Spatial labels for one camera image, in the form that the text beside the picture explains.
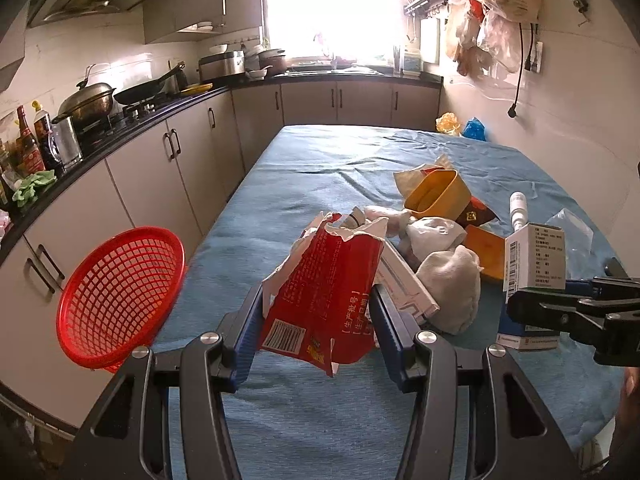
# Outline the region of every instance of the yellow plastic bag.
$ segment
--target yellow plastic bag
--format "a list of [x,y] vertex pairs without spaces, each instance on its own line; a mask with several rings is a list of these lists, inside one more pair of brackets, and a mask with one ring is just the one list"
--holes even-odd
[[460,124],[455,114],[447,112],[436,119],[436,130],[441,134],[459,136],[462,131],[462,124]]

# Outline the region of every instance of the gas stove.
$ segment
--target gas stove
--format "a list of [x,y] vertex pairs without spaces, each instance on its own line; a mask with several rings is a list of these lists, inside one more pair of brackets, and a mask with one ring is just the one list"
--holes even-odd
[[90,124],[77,132],[82,155],[86,157],[95,153],[105,142],[110,142],[162,108],[180,100],[172,99],[167,94],[158,94],[151,99],[125,106],[122,111]]

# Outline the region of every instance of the blue plastic bag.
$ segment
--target blue plastic bag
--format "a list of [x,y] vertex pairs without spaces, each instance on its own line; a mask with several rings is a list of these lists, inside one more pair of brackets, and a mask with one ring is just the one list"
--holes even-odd
[[467,139],[486,140],[484,138],[484,124],[477,117],[467,121],[462,136]]

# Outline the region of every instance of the table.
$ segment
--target table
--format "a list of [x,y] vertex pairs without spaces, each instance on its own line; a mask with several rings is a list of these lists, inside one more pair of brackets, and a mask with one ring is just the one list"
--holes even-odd
[[[545,222],[563,207],[594,231],[585,278],[602,274],[614,251],[584,211],[526,156],[505,146],[442,134],[364,126],[288,126],[249,172],[190,262],[184,287],[153,345],[181,348],[237,310],[251,286],[288,254],[321,210],[349,212],[370,204],[402,207],[393,171],[446,153],[472,193],[511,232],[509,197],[523,192],[529,219]],[[499,286],[482,283],[478,318],[457,346],[481,349],[495,340]],[[622,371],[592,359],[593,349],[562,336],[560,347],[514,352],[572,449],[596,435],[618,403]],[[466,398],[460,392],[453,478],[463,478]],[[342,365],[330,379],[312,365],[259,352],[247,382],[224,396],[226,420],[244,480],[394,478],[414,403],[387,377],[379,351]],[[170,423],[174,479],[186,478],[177,393]]]

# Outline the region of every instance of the rice cooker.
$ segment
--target rice cooker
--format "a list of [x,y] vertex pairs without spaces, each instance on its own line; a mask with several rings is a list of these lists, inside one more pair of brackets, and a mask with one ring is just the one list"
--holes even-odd
[[222,54],[203,57],[198,62],[198,72],[201,83],[219,83],[235,78],[241,78],[244,74],[244,52],[232,50]]

